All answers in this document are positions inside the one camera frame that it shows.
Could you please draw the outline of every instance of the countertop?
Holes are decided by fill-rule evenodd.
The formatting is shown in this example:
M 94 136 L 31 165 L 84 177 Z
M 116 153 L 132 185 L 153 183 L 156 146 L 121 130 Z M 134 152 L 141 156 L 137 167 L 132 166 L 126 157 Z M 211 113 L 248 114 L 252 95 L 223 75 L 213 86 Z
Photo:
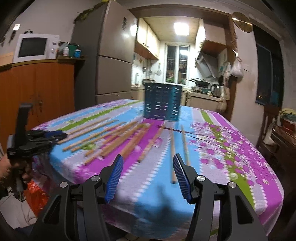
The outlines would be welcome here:
M 143 86 L 143 85 L 131 85 L 131 90 L 144 90 L 144 89 L 145 89 L 145 86 Z M 210 96 L 210 95 L 207 95 L 207 94 L 194 92 L 190 88 L 187 88 L 187 87 L 184 87 L 184 86 L 182 88 L 182 91 L 187 92 L 192 97 L 208 99 L 208 100 L 213 100 L 213 101 L 217 101 L 217 102 L 220 100 L 220 98 L 218 98 L 218 97 L 214 97 L 214 96 Z
M 27 64 L 39 64 L 39 63 L 70 63 L 74 64 L 76 61 L 84 60 L 84 58 L 72 58 L 72 57 L 65 57 L 59 56 L 56 59 L 39 59 L 39 60 L 31 60 L 31 61 L 24 61 L 18 63 L 11 63 L 0 66 L 0 71 L 10 69 L 12 67 L 27 65 Z
M 194 91 L 191 91 L 191 90 L 187 90 L 187 93 L 192 97 L 208 99 L 208 100 L 213 100 L 213 101 L 217 101 L 217 102 L 220 100 L 220 98 L 218 98 L 218 97 L 214 97 L 214 96 L 211 96 L 211 95 L 194 92 Z

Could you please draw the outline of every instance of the floor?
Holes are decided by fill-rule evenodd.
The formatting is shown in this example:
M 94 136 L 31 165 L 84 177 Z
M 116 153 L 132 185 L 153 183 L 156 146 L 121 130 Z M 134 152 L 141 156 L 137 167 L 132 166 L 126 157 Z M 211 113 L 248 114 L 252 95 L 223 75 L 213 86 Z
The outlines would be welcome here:
M 0 211 L 6 222 L 13 227 L 26 227 L 36 222 L 36 217 L 27 201 L 17 200 L 12 193 L 0 200 Z

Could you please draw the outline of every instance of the blue stripe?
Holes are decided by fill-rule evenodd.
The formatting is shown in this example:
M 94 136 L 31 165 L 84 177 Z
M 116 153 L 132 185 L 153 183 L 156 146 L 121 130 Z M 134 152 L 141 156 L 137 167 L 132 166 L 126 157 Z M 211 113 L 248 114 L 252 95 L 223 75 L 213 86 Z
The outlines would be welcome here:
M 138 106 L 138 107 L 134 107 L 134 108 L 131 108 L 130 110 L 126 111 L 125 113 L 115 117 L 115 118 L 111 118 L 109 121 L 113 120 L 113 119 L 117 119 L 118 121 L 116 122 L 113 122 L 112 124 L 109 124 L 107 127 L 110 127 L 110 126 L 113 126 L 113 125 L 116 125 L 116 124 L 119 124 L 120 122 L 130 122 L 132 119 L 136 118 L 137 116 L 141 116 L 143 115 L 143 105 L 142 106 Z M 68 142 L 65 142 L 61 145 L 55 145 L 52 152 L 50 153 L 50 163 L 52 166 L 54 166 L 54 168 L 60 173 L 62 174 L 63 173 L 63 170 L 61 169 L 62 168 L 62 165 L 61 165 L 61 162 L 73 155 L 73 153 L 71 152 L 71 150 L 67 150 L 67 151 L 63 151 L 63 149 L 77 141 L 80 141 L 82 139 L 85 139 L 87 137 L 89 137 L 90 134 L 93 134 L 93 133 L 97 133 L 97 132 L 100 132 L 102 131 L 103 129 L 105 128 L 104 127 L 101 127 L 99 129 L 96 129 L 94 131 L 91 131 L 87 134 L 84 134 L 80 137 L 77 137 L 73 140 L 70 140 Z
M 192 132 L 190 123 L 192 123 L 191 108 L 182 106 L 180 120 L 175 123 L 175 129 L 181 130 L 181 125 L 183 125 L 185 131 Z M 179 153 L 185 160 L 182 134 L 174 132 L 174 140 L 176 153 Z M 188 149 L 189 153 L 195 154 L 195 156 L 189 157 L 191 165 L 199 172 L 199 156 L 194 151 L 193 146 L 188 145 Z M 156 177 L 135 204 L 136 222 L 131 230 L 133 235 L 146 238 L 153 237 L 160 240 L 166 239 L 192 218 L 194 205 L 189 205 L 183 199 L 178 184 L 171 184 L 171 173 L 172 157 L 170 149 L 168 149 Z

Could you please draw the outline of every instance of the wooden cabinet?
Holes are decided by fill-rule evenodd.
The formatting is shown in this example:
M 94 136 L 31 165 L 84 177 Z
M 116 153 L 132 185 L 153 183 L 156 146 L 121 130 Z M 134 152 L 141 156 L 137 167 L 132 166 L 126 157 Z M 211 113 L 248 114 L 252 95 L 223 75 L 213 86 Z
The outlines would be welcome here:
M 145 90 L 132 90 L 131 91 L 131 98 L 133 100 L 145 100 Z
M 198 56 L 203 52 L 217 57 L 224 49 L 226 49 L 224 27 L 222 25 L 204 23 L 204 21 L 200 19 L 195 41 L 196 55 Z
M 186 106 L 199 108 L 203 110 L 211 110 L 215 112 L 217 111 L 217 106 L 219 103 L 219 101 L 193 97 L 190 95 L 187 95 L 186 101 L 187 101 Z
M 147 30 L 148 30 L 148 24 L 145 22 L 144 19 L 139 18 L 137 41 L 143 46 L 146 46 L 147 44 Z
M 135 52 L 145 59 L 159 59 L 160 41 L 144 19 L 138 21 Z
M 3 147 L 8 136 L 15 133 L 21 103 L 33 104 L 28 130 L 74 112 L 74 65 L 34 63 L 0 71 L 0 143 Z
M 153 53 L 153 49 L 154 49 L 154 33 L 152 31 L 152 29 L 148 26 L 148 30 L 147 30 L 147 49 Z

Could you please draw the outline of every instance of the tablecloth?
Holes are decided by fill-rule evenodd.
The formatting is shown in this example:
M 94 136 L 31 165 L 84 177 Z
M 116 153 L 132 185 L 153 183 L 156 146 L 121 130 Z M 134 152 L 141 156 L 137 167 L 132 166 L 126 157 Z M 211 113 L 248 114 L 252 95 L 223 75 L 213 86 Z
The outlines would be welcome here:
M 281 211 L 284 191 L 274 171 L 241 132 L 219 113 L 208 110 L 182 106 L 179 121 L 168 122 L 143 118 L 143 108 L 143 102 L 118 100 L 62 116 L 36 128 L 49 131 L 61 129 L 69 133 L 104 118 L 110 118 L 106 121 L 116 120 L 113 124 L 131 121 L 150 123 L 149 131 L 124 160 L 115 197 L 110 205 L 103 208 L 104 217 L 108 223 L 139 237 L 182 240 L 187 235 L 194 205 L 189 205 L 183 199 L 178 184 L 171 183 L 172 136 L 169 130 L 181 130 L 182 125 L 186 132 L 191 165 L 197 173 L 215 183 L 235 181 L 258 214 L 266 232 L 271 231 Z M 161 125 L 165 125 L 165 129 L 142 163 L 138 163 L 138 157 Z M 87 165 L 83 164 L 84 153 L 94 148 L 94 145 L 73 153 L 69 150 L 63 152 L 62 149 L 109 126 L 111 124 L 56 145 L 49 155 L 50 164 L 73 183 L 82 183 L 100 173 L 104 166 L 112 163 L 128 141 L 105 159 L 95 159 Z M 176 153 L 185 160 L 182 133 L 174 131 L 173 135 Z M 46 155 L 43 155 L 37 161 L 45 164 L 46 159 Z M 49 175 L 43 174 L 35 172 L 35 181 L 49 191 L 51 185 L 46 184 Z M 218 232 L 218 219 L 219 202 L 215 201 L 213 240 Z

